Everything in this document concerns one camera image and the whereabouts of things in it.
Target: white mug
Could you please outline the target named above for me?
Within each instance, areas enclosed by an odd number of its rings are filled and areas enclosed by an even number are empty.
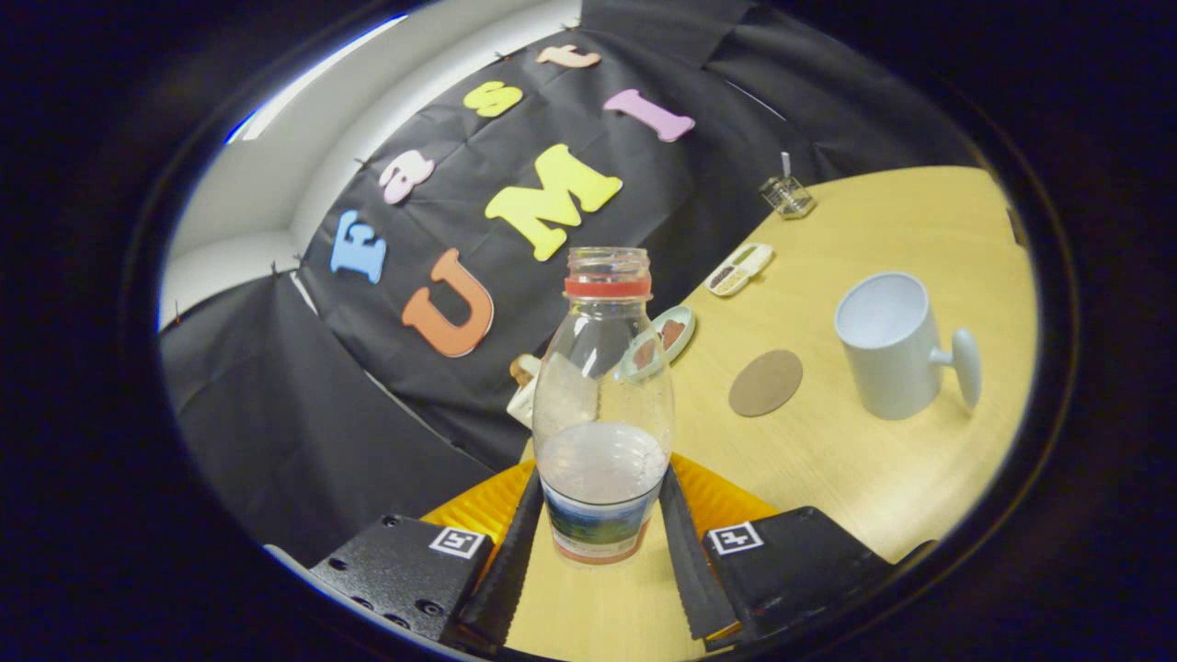
[[[876,273],[851,287],[833,326],[867,411],[887,421],[907,418],[940,391],[944,365],[956,369],[970,409],[980,399],[980,352],[965,329],[940,350],[927,289],[910,273]]]

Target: round coaster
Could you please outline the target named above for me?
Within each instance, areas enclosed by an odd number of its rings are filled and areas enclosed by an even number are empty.
[[[740,416],[763,416],[785,404],[802,383],[802,359],[774,350],[747,364],[732,382],[727,404]]]

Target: light wood tabletop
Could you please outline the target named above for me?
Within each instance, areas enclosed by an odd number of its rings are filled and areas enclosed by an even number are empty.
[[[776,254],[747,286],[720,298],[700,284],[683,302],[697,329],[672,368],[674,451],[780,510],[817,507],[893,563],[960,522],[1006,456],[1035,373],[1033,271],[983,170],[886,171],[809,190],[818,205],[807,217],[772,214],[749,236]],[[983,375],[975,411],[950,369],[911,418],[882,421],[860,406],[833,315],[879,271],[923,280],[942,346],[958,327],[973,335]],[[732,380],[777,349],[803,363],[797,392],[767,415],[737,415]],[[531,457],[528,444],[521,459]],[[558,555],[543,515],[506,644],[565,660],[705,655],[687,629],[660,510],[641,550],[605,567]]]

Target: bottle label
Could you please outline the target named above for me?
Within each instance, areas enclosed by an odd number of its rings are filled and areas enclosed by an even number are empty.
[[[539,479],[552,519],[552,535],[564,549],[591,558],[618,556],[638,543],[641,525],[653,514],[661,481],[649,492],[620,503],[599,505],[571,499]]]

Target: plastic bottle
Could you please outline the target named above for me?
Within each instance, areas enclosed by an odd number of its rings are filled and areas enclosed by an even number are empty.
[[[568,254],[568,315],[539,369],[532,431],[557,549],[613,563],[641,547],[670,462],[674,396],[646,316],[643,249]]]

